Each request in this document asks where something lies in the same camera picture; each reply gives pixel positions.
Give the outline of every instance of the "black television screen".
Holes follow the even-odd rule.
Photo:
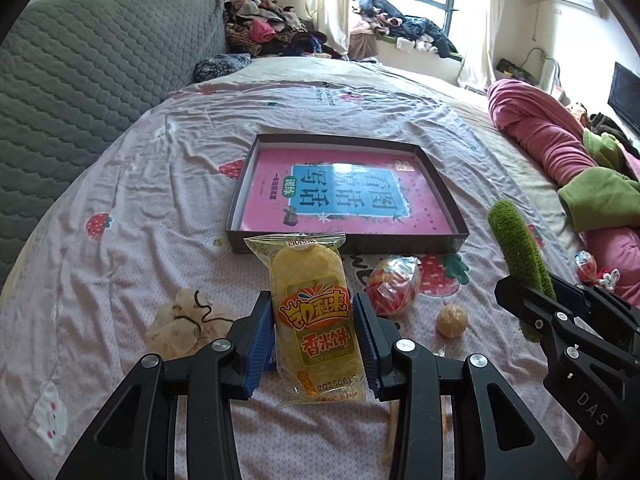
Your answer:
[[[616,63],[609,106],[640,136],[640,77]]]

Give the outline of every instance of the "green plush toy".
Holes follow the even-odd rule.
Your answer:
[[[510,275],[555,300],[556,293],[542,255],[513,203],[500,200],[489,210],[487,219]],[[532,327],[520,322],[520,328],[527,340],[540,342],[540,334]]]

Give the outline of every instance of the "curtain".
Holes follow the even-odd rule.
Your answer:
[[[458,76],[459,86],[488,88],[495,82],[494,47],[505,0],[478,0],[476,15],[469,20],[469,47]]]
[[[340,54],[349,49],[351,0],[306,0],[306,12],[317,30],[327,36],[327,44]]]

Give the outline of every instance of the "quilted fabric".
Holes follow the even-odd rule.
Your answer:
[[[41,0],[0,46],[0,286],[38,220],[196,63],[223,0]]]

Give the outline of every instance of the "green label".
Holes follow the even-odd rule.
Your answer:
[[[286,176],[282,180],[282,195],[287,198],[296,195],[296,178],[294,176]]]

